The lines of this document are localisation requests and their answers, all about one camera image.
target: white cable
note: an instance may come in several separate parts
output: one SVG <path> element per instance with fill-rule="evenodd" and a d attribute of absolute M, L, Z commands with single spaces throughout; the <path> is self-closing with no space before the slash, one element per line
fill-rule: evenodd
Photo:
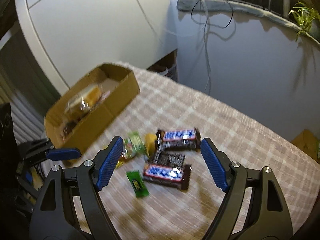
<path fill-rule="evenodd" d="M 140 10 L 141 10 L 144 18 L 145 18 L 146 21 L 148 22 L 150 28 L 151 28 L 153 31 L 155 31 L 154 28 L 153 28 L 153 26 L 155 26 L 155 24 L 148 18 L 148 16 L 147 16 L 147 14 L 145 13 L 145 11 L 144 11 L 144 9 L 143 9 L 140 1 L 139 1 L 139 0 L 136 0 L 136 1 L 137 1 L 137 4 L 138 4 L 139 7 L 140 7 Z M 181 37 L 181 38 L 192 37 L 192 36 L 195 36 L 195 35 L 199 34 L 199 33 L 205 28 L 206 23 L 208 22 L 208 18 L 209 18 L 208 8 L 207 8 L 207 5 L 206 5 L 205 1 L 204 1 L 204 0 L 200 0 L 200 1 L 201 1 L 201 3 L 203 4 L 203 7 L 204 7 L 205 16 L 206 16 L 206 21 L 205 21 L 205 24 L 202 26 L 202 28 L 201 28 L 198 32 L 196 32 L 196 33 L 194 33 L 194 34 L 192 34 L 192 35 L 182 36 L 182 35 L 178 35 L 177 33 L 172 32 L 172 31 L 169 31 L 169 30 L 167 30 L 167 29 L 165 29 L 165 28 L 162 28 L 162 29 L 163 29 L 165 32 L 169 33 L 169 34 L 172 34 L 172 35 L 175 35 L 175 36 Z"/>
<path fill-rule="evenodd" d="M 155 29 L 153 28 L 153 25 L 155 25 L 155 24 L 153 24 L 153 22 L 148 18 L 148 16 L 147 16 L 147 14 L 145 13 L 145 11 L 144 11 L 144 9 L 143 9 L 140 1 L 139 1 L 139 0 L 136 0 L 136 1 L 137 1 L 137 4 L 138 4 L 139 7 L 140 7 L 140 10 L 141 10 L 141 12 L 142 12 L 145 20 L 146 20 L 147 23 L 149 24 L 150 28 L 151 28 L 154 32 L 156 32 Z M 210 66 L 210 62 L 209 62 L 209 54 L 208 54 L 208 49 L 207 49 L 208 39 L 206 38 L 206 31 L 205 31 L 206 26 L 207 26 L 207 23 L 208 23 L 208 20 L 209 20 L 209 13 L 208 13 L 208 8 L 207 8 L 207 4 L 206 4 L 205 0 L 200 0 L 200 4 L 202 4 L 203 7 L 204 7 L 204 12 L 205 12 L 206 20 L 205 20 L 205 23 L 203 24 L 202 28 L 201 28 L 197 33 L 194 33 L 194 34 L 192 34 L 192 35 L 187 35 L 187 36 L 181 36 L 181 35 L 178 35 L 177 33 L 174 33 L 174 32 L 172 32 L 172 31 L 169 31 L 169 30 L 167 30 L 167 29 L 165 29 L 165 28 L 162 28 L 162 29 L 163 29 L 165 32 L 169 33 L 169 34 L 173 34 L 173 35 L 175 35 L 175 36 L 177 36 L 177 37 L 181 37 L 181 38 L 187 38 L 187 37 L 195 36 L 195 35 L 199 34 L 202 30 L 204 30 L 204 31 L 203 31 L 204 52 L 205 52 L 205 59 L 206 59 L 206 63 L 207 63 L 207 70 L 208 70 L 208 80 L 207 80 L 207 84 L 205 85 L 205 88 L 204 88 L 204 93 L 205 93 L 205 91 L 207 90 L 209 81 L 210 81 L 210 79 L 211 79 L 211 66 Z"/>

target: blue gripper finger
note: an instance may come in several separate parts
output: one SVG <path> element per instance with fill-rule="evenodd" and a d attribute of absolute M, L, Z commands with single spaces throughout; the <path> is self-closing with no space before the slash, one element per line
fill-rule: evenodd
<path fill-rule="evenodd" d="M 207 164 L 216 186 L 221 188 L 223 192 L 227 192 L 230 187 L 227 181 L 227 173 L 230 171 L 228 166 L 230 160 L 223 152 L 219 152 L 219 159 L 215 152 L 218 153 L 219 151 L 209 138 L 205 138 L 201 141 L 201 154 L 205 163 Z"/>
<path fill-rule="evenodd" d="M 105 150 L 99 151 L 93 159 L 95 162 L 96 174 L 98 175 L 98 180 L 95 184 L 98 191 L 108 185 L 122 151 L 123 140 L 121 137 L 115 136 L 108 147 Z"/>
<path fill-rule="evenodd" d="M 72 160 L 79 159 L 81 152 L 78 148 L 51 149 L 46 153 L 46 157 L 52 161 Z"/>

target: speaker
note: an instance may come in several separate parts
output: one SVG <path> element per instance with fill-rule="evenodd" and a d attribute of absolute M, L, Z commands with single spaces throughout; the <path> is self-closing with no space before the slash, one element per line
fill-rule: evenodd
<path fill-rule="evenodd" d="M 11 106 L 0 105 L 0 187 L 16 187 L 15 173 L 20 160 L 13 133 Z"/>

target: window sill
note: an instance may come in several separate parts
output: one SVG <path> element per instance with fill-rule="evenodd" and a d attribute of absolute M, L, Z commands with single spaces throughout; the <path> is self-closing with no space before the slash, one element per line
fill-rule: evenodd
<path fill-rule="evenodd" d="M 178 0 L 177 2 L 177 9 L 182 12 L 191 12 L 193 7 L 194 12 L 204 12 L 204 8 L 201 5 L 201 3 L 198 2 L 198 4 L 195 6 L 198 0 Z M 295 32 L 298 32 L 301 30 L 300 27 L 295 25 L 293 22 L 286 20 L 285 18 L 282 18 L 272 12 L 263 10 L 261 8 L 257 8 L 255 6 L 231 1 L 231 0 L 205 0 L 208 12 L 232 12 L 232 9 L 234 12 L 241 12 L 249 15 L 253 15 L 259 18 L 267 19 L 277 25 L 281 25 L 283 27 L 290 28 L 294 30 Z M 303 34 L 305 36 L 308 36 L 309 38 L 313 39 L 319 46 L 320 43 L 317 41 L 314 37 L 312 37 L 310 34 Z"/>

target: snack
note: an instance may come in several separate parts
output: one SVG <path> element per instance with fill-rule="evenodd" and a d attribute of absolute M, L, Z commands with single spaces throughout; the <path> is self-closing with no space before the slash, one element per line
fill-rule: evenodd
<path fill-rule="evenodd" d="M 123 166 L 125 164 L 125 162 L 127 162 L 128 160 L 132 159 L 133 157 L 135 157 L 137 153 L 133 151 L 132 149 L 132 143 L 130 141 L 129 138 L 124 139 L 123 141 L 123 151 L 122 154 L 119 158 L 119 161 L 116 165 L 116 169 L 120 168 L 121 166 Z"/>
<path fill-rule="evenodd" d="M 129 136 L 129 139 L 126 142 L 126 146 L 128 147 L 128 150 L 136 154 L 140 153 L 140 154 L 148 155 L 147 149 L 144 146 L 139 136 L 139 133 L 137 131 L 128 133 L 128 136 Z"/>
<path fill-rule="evenodd" d="M 156 146 L 166 150 L 199 150 L 201 136 L 197 128 L 181 130 L 158 130 Z"/>
<path fill-rule="evenodd" d="M 78 120 L 73 120 L 63 125 L 62 138 L 65 139 L 69 135 L 69 133 L 72 132 L 73 128 L 76 127 L 77 124 L 78 124 Z"/>
<path fill-rule="evenodd" d="M 165 167 L 155 164 L 146 164 L 143 171 L 143 180 L 187 190 L 189 187 L 191 165 L 184 165 L 182 169 Z"/>
<path fill-rule="evenodd" d="M 73 96 L 67 103 L 64 115 L 69 122 L 81 119 L 93 109 L 102 96 L 98 84 L 92 84 Z"/>
<path fill-rule="evenodd" d="M 133 187 L 136 197 L 145 197 L 149 195 L 149 191 L 144 185 L 139 171 L 130 171 L 127 172 L 127 177 Z"/>
<path fill-rule="evenodd" d="M 173 154 L 157 150 L 152 163 L 156 165 L 180 169 L 185 159 L 184 154 Z"/>
<path fill-rule="evenodd" d="M 156 151 L 155 141 L 157 140 L 157 136 L 153 133 L 147 133 L 144 138 L 145 138 L 144 145 L 146 146 L 149 156 L 152 157 Z"/>

